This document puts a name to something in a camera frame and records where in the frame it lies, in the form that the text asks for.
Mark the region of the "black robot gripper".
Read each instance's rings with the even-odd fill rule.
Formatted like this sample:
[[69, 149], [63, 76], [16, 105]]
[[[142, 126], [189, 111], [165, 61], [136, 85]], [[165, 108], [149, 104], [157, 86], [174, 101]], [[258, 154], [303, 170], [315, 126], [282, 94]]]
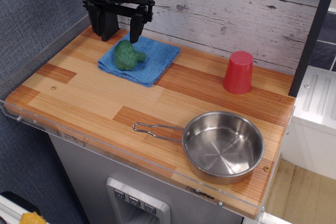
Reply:
[[[83, 6], [89, 14], [93, 31], [101, 36], [105, 28], [105, 12], [90, 0], [83, 0]], [[106, 7], [119, 16], [130, 17], [130, 43], [136, 43], [142, 33], [144, 23], [151, 22], [154, 0], [115, 0], [115, 5]]]

